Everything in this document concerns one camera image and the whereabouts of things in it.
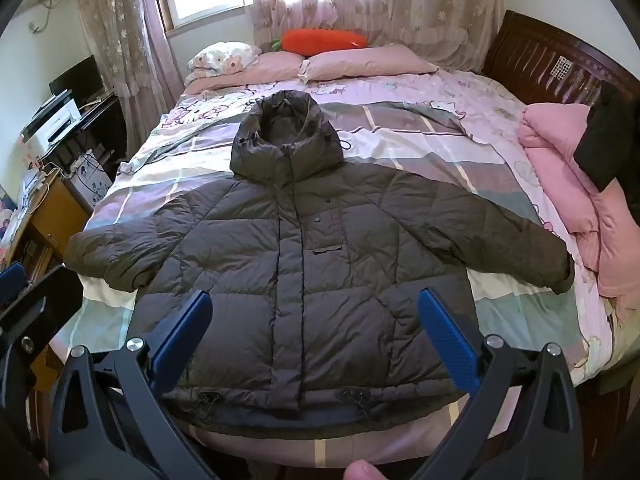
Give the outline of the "person's right hand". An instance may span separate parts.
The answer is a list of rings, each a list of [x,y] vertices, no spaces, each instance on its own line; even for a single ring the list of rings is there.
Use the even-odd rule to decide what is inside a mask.
[[[344,480],[386,480],[384,474],[365,460],[356,460],[344,471]]]

